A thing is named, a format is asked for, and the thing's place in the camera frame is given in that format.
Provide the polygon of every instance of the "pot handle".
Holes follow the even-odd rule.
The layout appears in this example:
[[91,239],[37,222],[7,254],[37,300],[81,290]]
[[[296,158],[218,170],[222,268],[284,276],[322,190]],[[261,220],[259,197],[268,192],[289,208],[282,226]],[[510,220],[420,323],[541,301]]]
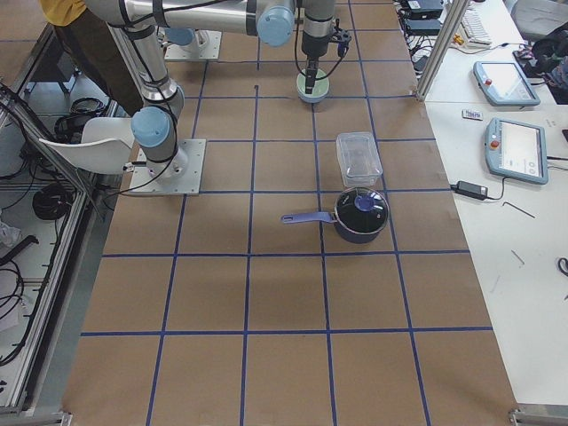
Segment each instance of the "pot handle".
[[314,211],[312,213],[298,213],[295,215],[284,215],[280,218],[283,224],[300,224],[302,222],[336,222],[335,215],[326,211]]

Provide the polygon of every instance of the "tablet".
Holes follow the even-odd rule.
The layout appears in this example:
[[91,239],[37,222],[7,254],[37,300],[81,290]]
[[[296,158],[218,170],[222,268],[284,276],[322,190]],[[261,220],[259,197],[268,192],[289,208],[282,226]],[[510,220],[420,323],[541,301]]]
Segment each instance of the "tablet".
[[516,62],[483,62],[473,74],[489,103],[496,107],[533,107],[540,99]]
[[495,175],[540,185],[548,182],[546,140],[540,126],[493,118],[487,127],[485,160]]

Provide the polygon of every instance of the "screen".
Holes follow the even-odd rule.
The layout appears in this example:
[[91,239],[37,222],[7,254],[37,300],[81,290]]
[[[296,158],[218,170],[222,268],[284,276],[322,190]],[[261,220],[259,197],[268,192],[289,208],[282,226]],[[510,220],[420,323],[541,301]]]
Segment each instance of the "screen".
[[483,64],[491,88],[502,99],[533,99],[514,64]]
[[501,168],[542,177],[539,131],[512,122],[501,122]]

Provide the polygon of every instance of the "keyboard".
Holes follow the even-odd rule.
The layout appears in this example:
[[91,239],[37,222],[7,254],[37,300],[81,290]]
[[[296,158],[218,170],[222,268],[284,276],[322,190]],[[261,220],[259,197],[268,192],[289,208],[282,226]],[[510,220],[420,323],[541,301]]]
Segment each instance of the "keyboard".
[[465,42],[464,46],[474,49],[486,49],[493,43],[483,28],[481,19],[474,9],[465,11],[458,27],[458,34]]

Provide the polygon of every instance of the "black box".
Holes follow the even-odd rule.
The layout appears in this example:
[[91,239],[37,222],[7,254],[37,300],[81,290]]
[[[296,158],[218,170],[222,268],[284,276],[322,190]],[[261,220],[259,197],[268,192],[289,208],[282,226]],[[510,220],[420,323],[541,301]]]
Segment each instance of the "black box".
[[441,28],[439,20],[406,21],[406,33],[409,36],[437,36]]
[[444,9],[440,0],[401,0],[400,4],[408,20],[436,20]]

